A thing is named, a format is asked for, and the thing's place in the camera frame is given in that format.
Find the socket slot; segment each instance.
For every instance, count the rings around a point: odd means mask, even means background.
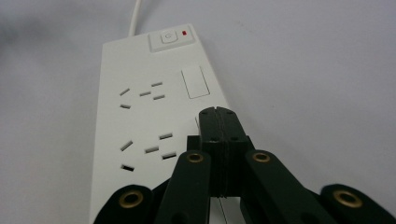
[[[160,150],[159,147],[150,147],[145,150],[146,153],[151,153]]]
[[[130,89],[129,89],[129,88],[128,88],[128,89],[126,89],[125,91],[122,91],[122,92],[120,93],[120,95],[123,95],[123,94],[127,93],[128,91],[130,91]]]
[[[145,96],[145,95],[150,95],[150,94],[151,94],[151,91],[145,91],[145,92],[140,93],[140,96]]]
[[[123,147],[121,147],[121,151],[124,151],[126,148],[130,147],[134,142],[129,141],[127,142],[125,145],[123,145]]]
[[[163,154],[162,157],[163,160],[168,160],[174,158],[176,155],[177,155],[176,152],[171,152],[171,153]]]
[[[120,105],[120,107],[121,107],[121,108],[124,108],[124,109],[131,109],[131,106],[130,106],[130,105]]]
[[[160,100],[162,98],[165,98],[165,95],[159,95],[159,96],[155,96],[154,98],[152,98],[153,100]]]
[[[166,138],[170,138],[170,137],[173,137],[172,133],[166,133],[166,134],[163,134],[163,135],[159,136],[160,140],[163,140],[163,139],[166,139]]]
[[[156,82],[151,84],[151,87],[161,86],[162,84],[163,84],[162,82]]]
[[[124,170],[127,170],[127,171],[131,171],[131,172],[134,171],[134,167],[127,166],[127,165],[124,165],[124,164],[121,166],[121,169],[124,169]]]

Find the white plastic casing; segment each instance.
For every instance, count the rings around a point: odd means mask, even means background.
[[[173,31],[177,40],[164,44]],[[187,136],[199,134],[195,117],[210,106],[228,107],[192,25],[104,44],[90,223],[117,189],[168,179]],[[222,214],[212,219],[224,223]]]

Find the white cable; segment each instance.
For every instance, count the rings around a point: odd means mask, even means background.
[[[134,12],[132,13],[131,26],[129,27],[128,36],[134,35],[134,32],[136,31],[137,15],[139,14],[139,8],[141,4],[142,0],[136,0],[136,3],[134,4]]]

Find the white tabletop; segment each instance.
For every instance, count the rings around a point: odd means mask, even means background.
[[[87,223],[102,45],[134,1],[0,4],[0,223]],[[396,216],[396,2],[146,0],[142,34],[192,23],[256,148],[308,189]]]

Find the brass rivet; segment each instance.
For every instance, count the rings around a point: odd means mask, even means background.
[[[259,162],[268,162],[270,160],[270,157],[265,153],[258,152],[253,154],[253,160]]]
[[[332,195],[337,202],[351,208],[359,208],[363,205],[363,202],[358,198],[358,196],[344,189],[336,190]]]
[[[198,153],[193,153],[187,156],[187,160],[190,162],[201,162],[204,160],[204,156]]]
[[[123,208],[133,208],[143,202],[143,194],[139,190],[129,190],[120,196],[120,206]]]

